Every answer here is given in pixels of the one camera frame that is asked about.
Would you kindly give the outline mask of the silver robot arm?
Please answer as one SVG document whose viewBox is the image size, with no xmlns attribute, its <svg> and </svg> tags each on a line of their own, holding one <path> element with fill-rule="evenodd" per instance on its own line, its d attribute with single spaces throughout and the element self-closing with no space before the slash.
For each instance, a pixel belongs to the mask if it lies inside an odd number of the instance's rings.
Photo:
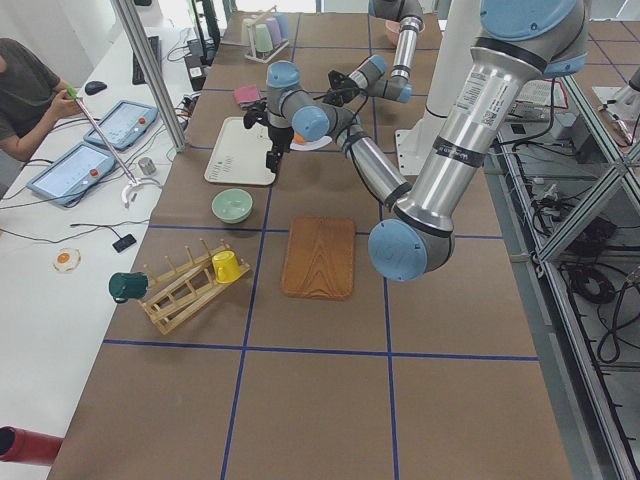
<svg viewBox="0 0 640 480">
<path fill-rule="evenodd" d="M 386 77 L 387 63 L 377 54 L 363 60 L 349 74 L 332 70 L 328 74 L 330 88 L 322 101 L 344 106 L 358 96 L 365 96 L 406 103 L 412 94 L 410 75 L 419 34 L 424 27 L 422 14 L 418 1 L 370 1 L 370 16 L 398 26 L 391 73 Z"/>
<path fill-rule="evenodd" d="M 278 165 L 295 135 L 309 142 L 330 137 L 393 213 L 370 233 L 376 270 L 394 281 L 436 270 L 454 250 L 453 211 L 523 86 L 583 67 L 590 10 L 587 1 L 482 2 L 469 73 L 415 182 L 401 175 L 345 101 L 315 101 L 295 64 L 275 62 L 266 79 L 264 122 L 273 143 L 267 165 Z"/>
</svg>

